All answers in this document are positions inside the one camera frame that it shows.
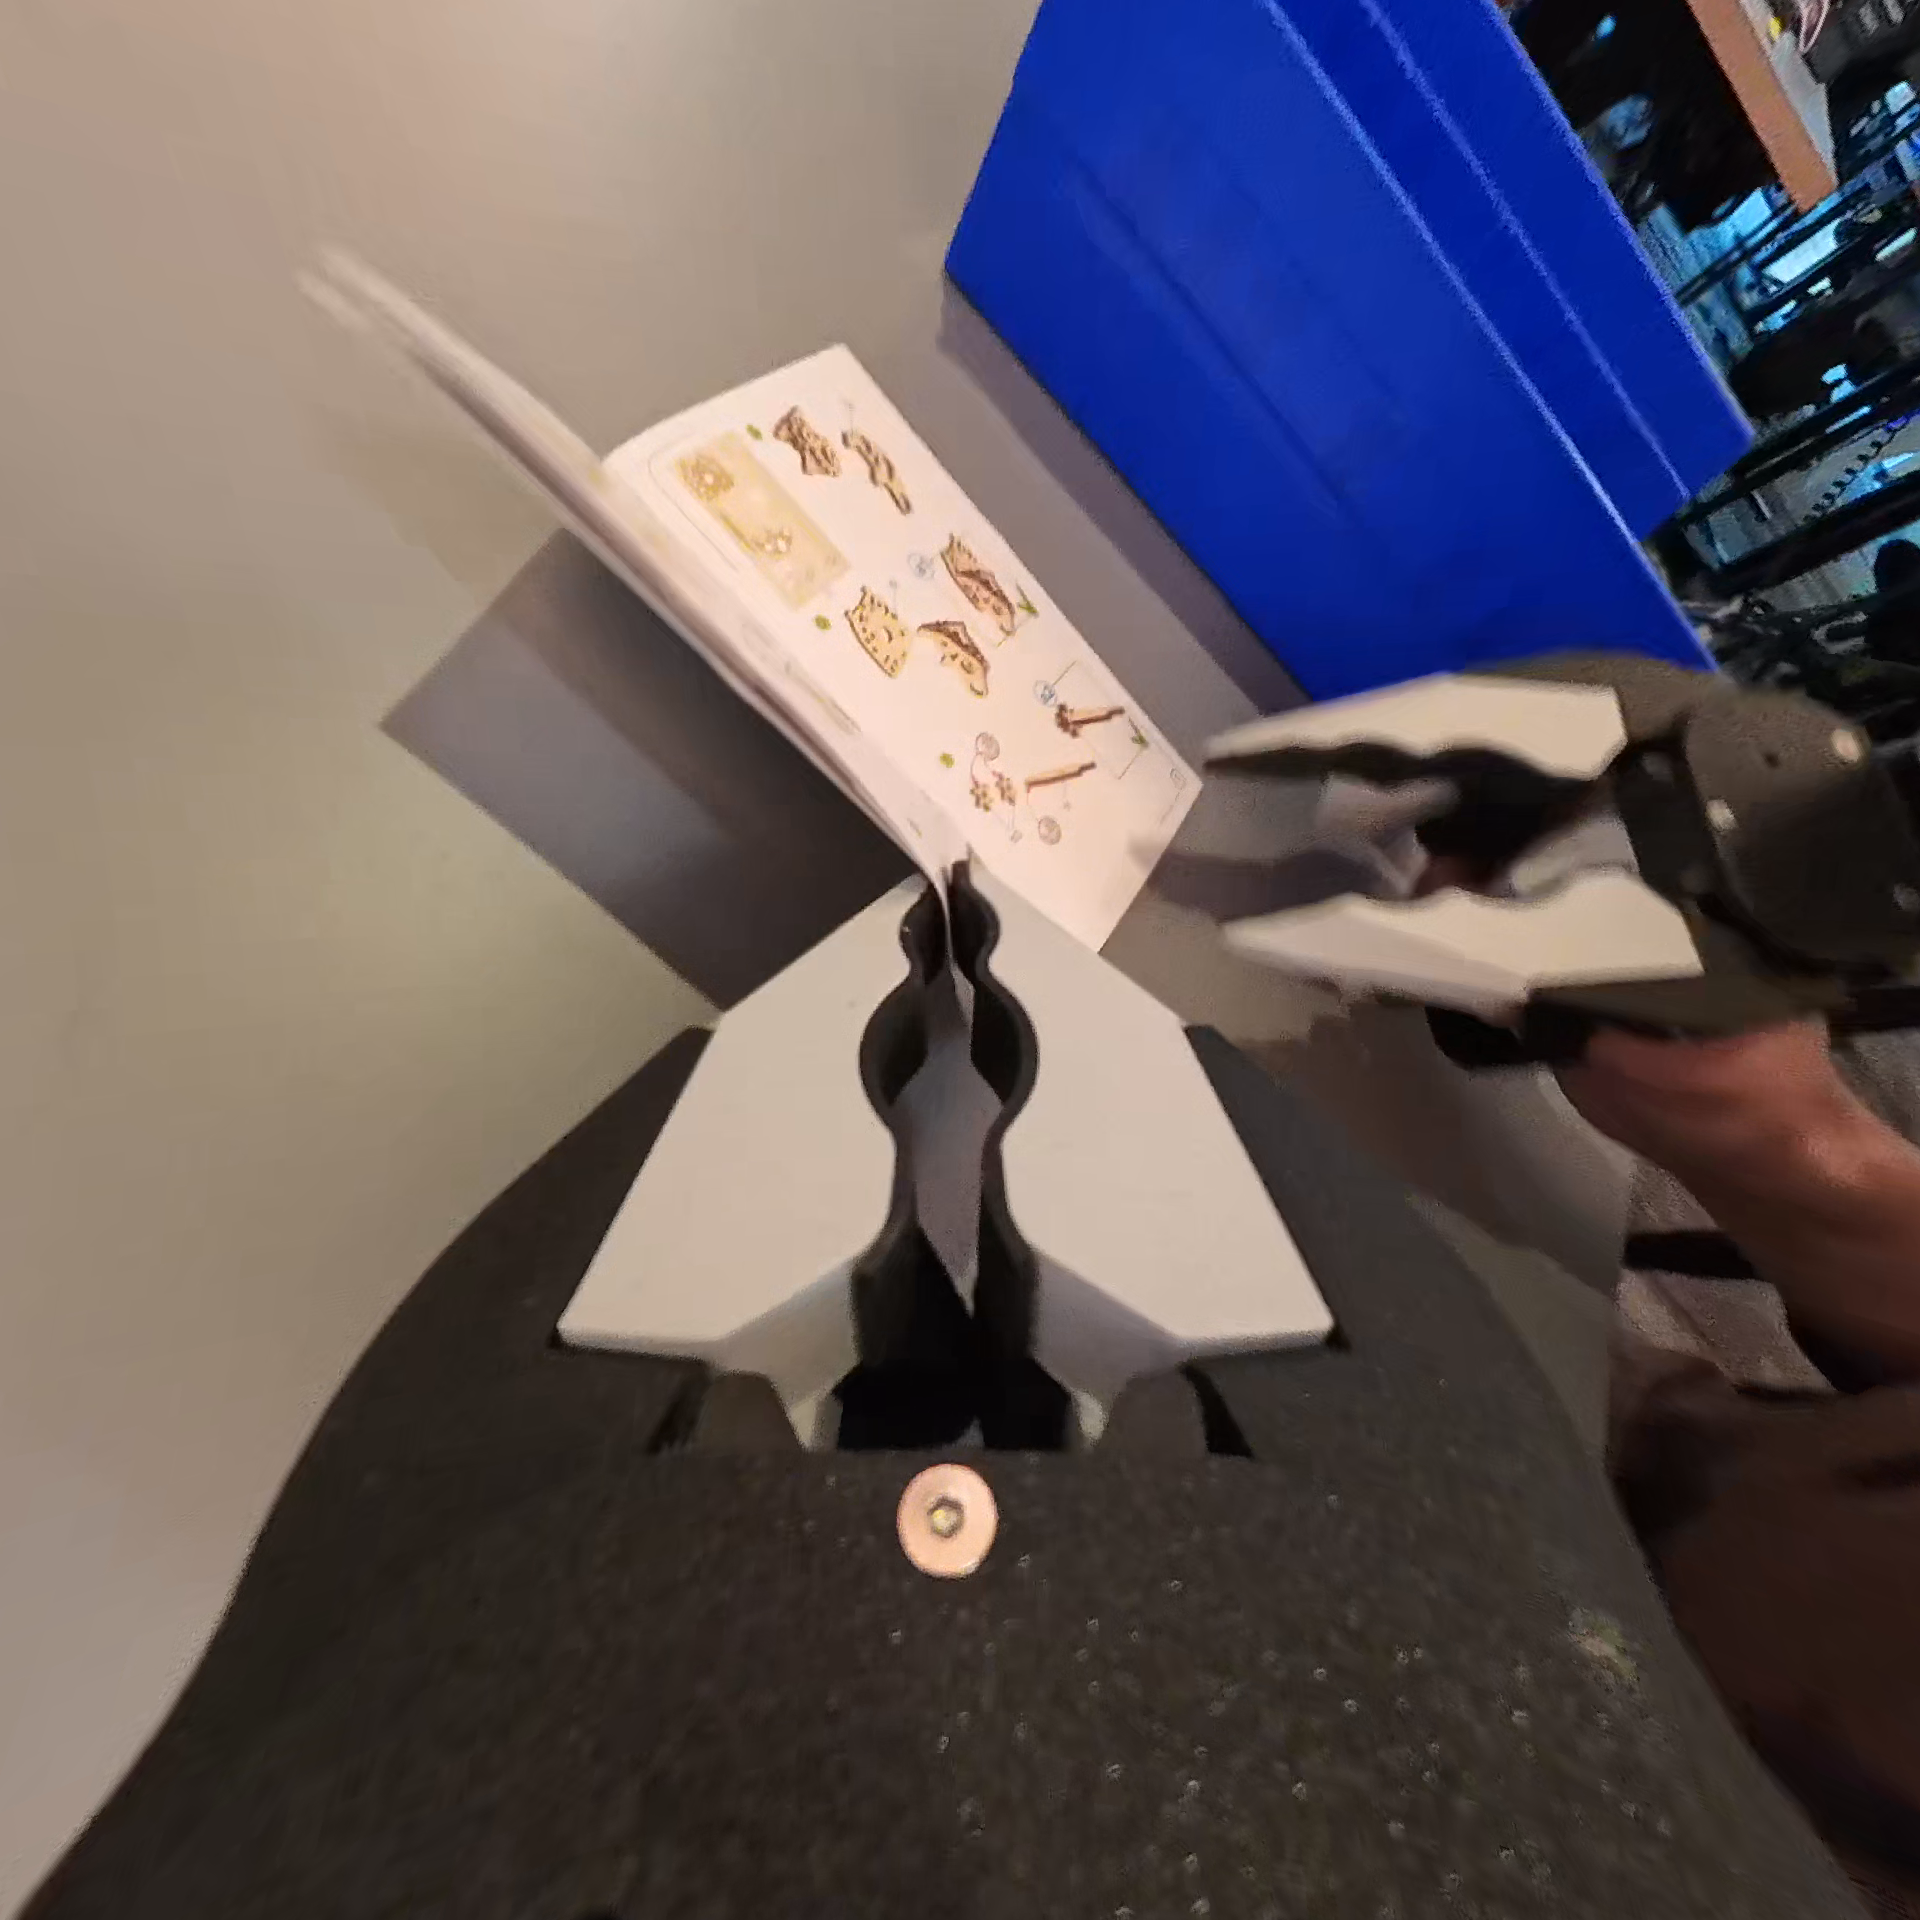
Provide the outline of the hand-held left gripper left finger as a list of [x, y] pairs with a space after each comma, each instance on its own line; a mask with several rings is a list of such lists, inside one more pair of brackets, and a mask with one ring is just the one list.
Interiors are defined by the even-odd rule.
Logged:
[[974, 1437], [976, 1336], [903, 1106], [944, 979], [944, 900], [909, 880], [719, 1015], [558, 1341], [759, 1381], [826, 1448]]

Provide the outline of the person's right hand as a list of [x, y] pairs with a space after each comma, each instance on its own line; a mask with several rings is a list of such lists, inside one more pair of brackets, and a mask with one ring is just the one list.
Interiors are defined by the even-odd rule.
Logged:
[[1718, 1041], [1605, 1028], [1556, 1081], [1599, 1135], [1692, 1194], [1798, 1333], [1867, 1376], [1915, 1384], [1915, 1146], [1848, 1089], [1821, 1023]]

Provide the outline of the blue plastic bin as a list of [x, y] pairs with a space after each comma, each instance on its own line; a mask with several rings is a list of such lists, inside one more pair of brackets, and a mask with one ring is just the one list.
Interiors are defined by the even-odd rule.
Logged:
[[1711, 667], [1750, 431], [1496, 5], [1047, 2], [947, 271], [1302, 695]]

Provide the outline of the white instruction booklet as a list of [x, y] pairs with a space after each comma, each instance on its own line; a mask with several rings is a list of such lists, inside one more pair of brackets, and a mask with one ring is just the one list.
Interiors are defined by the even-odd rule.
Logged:
[[356, 257], [303, 289], [922, 874], [968, 859], [1087, 948], [1112, 938], [1202, 781], [848, 346], [595, 451]]

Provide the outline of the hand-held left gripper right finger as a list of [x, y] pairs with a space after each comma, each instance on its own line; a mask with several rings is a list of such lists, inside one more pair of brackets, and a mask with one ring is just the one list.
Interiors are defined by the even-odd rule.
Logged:
[[976, 861], [948, 876], [948, 952], [992, 1097], [972, 1314], [1020, 1425], [1087, 1450], [1139, 1384], [1326, 1346], [1338, 1319], [1184, 1019]]

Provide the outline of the background metal racks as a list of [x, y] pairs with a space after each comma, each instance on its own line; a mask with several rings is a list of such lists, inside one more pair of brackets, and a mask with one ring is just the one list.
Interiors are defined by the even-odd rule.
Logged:
[[1724, 666], [1915, 724], [1915, 5], [1503, 5], [1743, 421], [1650, 537]]

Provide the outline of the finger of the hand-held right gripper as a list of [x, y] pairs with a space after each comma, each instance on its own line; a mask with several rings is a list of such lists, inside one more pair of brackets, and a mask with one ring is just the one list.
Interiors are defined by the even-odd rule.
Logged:
[[1556, 809], [1626, 753], [1605, 687], [1426, 676], [1213, 736], [1213, 777], [1309, 788], [1320, 825], [1419, 825], [1454, 808]]
[[1491, 1018], [1548, 992], [1706, 977], [1682, 908], [1634, 872], [1572, 872], [1533, 896], [1446, 887], [1323, 904], [1218, 929], [1239, 960], [1317, 981], [1349, 999], [1402, 999]]

